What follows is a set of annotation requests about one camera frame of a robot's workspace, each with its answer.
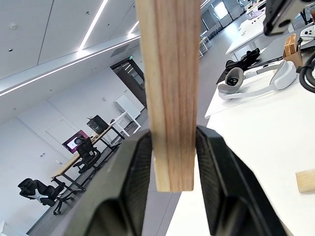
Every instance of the window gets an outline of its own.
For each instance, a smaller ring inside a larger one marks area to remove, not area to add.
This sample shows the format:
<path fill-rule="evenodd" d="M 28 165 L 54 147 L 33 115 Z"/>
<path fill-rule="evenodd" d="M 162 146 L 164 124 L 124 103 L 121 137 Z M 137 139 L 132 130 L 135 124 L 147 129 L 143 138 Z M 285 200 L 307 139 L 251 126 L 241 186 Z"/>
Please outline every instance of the window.
<path fill-rule="evenodd" d="M 227 15 L 227 9 L 225 8 L 225 5 L 223 2 L 220 2 L 216 7 L 215 7 L 215 12 L 218 15 L 219 19 L 221 20 L 224 16 Z"/>

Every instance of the wooden desk surface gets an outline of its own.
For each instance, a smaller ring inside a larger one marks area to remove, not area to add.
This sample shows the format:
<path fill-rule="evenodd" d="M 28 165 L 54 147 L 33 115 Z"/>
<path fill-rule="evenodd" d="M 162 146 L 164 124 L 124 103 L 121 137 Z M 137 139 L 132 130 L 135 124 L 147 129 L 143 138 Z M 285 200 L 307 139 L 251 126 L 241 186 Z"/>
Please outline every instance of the wooden desk surface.
<path fill-rule="evenodd" d="M 95 143 L 97 143 L 111 128 L 112 128 L 112 125 L 109 125 L 108 128 L 104 132 L 102 132 L 101 134 L 95 135 L 91 139 L 92 144 L 94 145 Z M 80 159 L 80 155 L 79 154 L 74 155 L 72 157 L 72 159 L 69 160 L 64 166 L 62 166 L 57 172 L 55 172 L 54 175 L 51 176 L 51 178 L 61 176 L 68 169 L 70 169 L 74 165 L 74 163 L 76 163 L 79 159 Z"/>

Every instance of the black cloth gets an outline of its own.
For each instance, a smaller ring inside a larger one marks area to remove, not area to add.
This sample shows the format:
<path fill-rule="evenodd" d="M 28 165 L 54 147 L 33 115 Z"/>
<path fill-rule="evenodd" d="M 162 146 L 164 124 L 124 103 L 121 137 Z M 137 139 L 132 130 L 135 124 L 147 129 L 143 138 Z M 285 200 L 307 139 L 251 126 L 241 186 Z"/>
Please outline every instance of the black cloth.
<path fill-rule="evenodd" d="M 244 71 L 248 70 L 248 67 L 258 61 L 257 58 L 259 57 L 259 55 L 260 50 L 259 48 L 256 48 L 253 51 L 247 51 L 246 55 L 242 56 L 240 61 L 228 60 L 225 64 L 225 70 L 221 74 L 219 80 L 217 81 L 217 84 L 224 81 L 226 75 L 230 72 L 231 69 L 235 67 L 241 68 Z"/>

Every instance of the gray floor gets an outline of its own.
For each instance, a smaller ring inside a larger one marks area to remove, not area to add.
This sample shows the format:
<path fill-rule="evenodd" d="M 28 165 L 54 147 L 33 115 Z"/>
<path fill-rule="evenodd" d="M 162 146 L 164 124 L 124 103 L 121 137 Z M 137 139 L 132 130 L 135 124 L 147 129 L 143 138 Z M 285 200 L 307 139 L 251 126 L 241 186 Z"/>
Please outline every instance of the gray floor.
<path fill-rule="evenodd" d="M 199 69 L 199 101 L 197 123 L 200 125 L 207 125 L 207 120 L 204 115 L 208 109 L 210 101 L 216 89 L 216 82 L 225 69 L 227 60 L 232 59 L 231 55 L 225 55 L 228 47 L 233 41 L 235 35 L 238 34 L 239 25 L 245 20 L 245 15 L 238 18 L 221 33 L 211 40 L 212 47 L 200 59 Z M 296 27 L 301 27 L 301 21 L 297 19 Z M 267 47 L 274 37 L 262 36 L 256 40 L 256 45 L 259 49 Z M 239 51 L 237 56 L 246 53 L 249 48 L 244 48 Z M 149 128 L 146 115 L 142 115 L 139 120 L 142 124 L 142 129 Z M 149 186 L 149 193 L 147 199 L 147 209 L 145 221 L 143 226 L 143 236 L 164 236 L 167 232 L 169 223 L 173 216 L 177 202 L 179 200 L 179 193 L 159 193 L 156 189 L 155 175 L 152 167 L 151 179 Z M 53 216 L 48 212 L 42 217 L 39 223 L 29 233 L 30 236 L 60 236 L 71 218 L 74 210 L 72 205 L 79 201 L 79 196 L 75 202 L 65 205 L 63 208 L 63 215 Z"/>

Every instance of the wooden block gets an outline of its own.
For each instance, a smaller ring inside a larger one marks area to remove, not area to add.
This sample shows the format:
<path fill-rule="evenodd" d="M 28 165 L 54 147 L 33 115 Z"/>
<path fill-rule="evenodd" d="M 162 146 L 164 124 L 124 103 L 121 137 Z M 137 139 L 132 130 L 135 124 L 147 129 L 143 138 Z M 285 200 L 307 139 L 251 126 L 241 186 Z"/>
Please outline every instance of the wooden block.
<path fill-rule="evenodd" d="M 290 39 L 290 53 L 294 54 L 296 53 L 296 49 L 297 49 L 297 42 L 296 42 L 296 34 L 294 33 L 293 35 L 291 35 L 291 39 Z"/>
<path fill-rule="evenodd" d="M 285 51 L 285 55 L 290 56 L 291 52 L 290 52 L 290 40 L 291 40 L 291 36 L 286 38 L 285 44 L 284 44 L 284 51 Z"/>
<path fill-rule="evenodd" d="M 200 1 L 136 4 L 157 189 L 193 190 Z"/>
<path fill-rule="evenodd" d="M 315 170 L 302 171 L 295 174 L 300 193 L 315 191 Z"/>

